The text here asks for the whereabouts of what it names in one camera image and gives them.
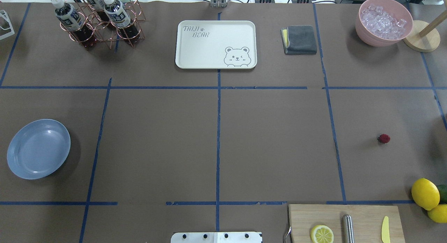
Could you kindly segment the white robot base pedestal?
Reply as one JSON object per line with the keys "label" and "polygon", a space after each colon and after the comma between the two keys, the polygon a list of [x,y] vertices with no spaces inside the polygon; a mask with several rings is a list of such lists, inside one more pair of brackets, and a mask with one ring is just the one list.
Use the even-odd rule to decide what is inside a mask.
{"label": "white robot base pedestal", "polygon": [[262,243],[262,233],[255,231],[178,232],[171,243]]}

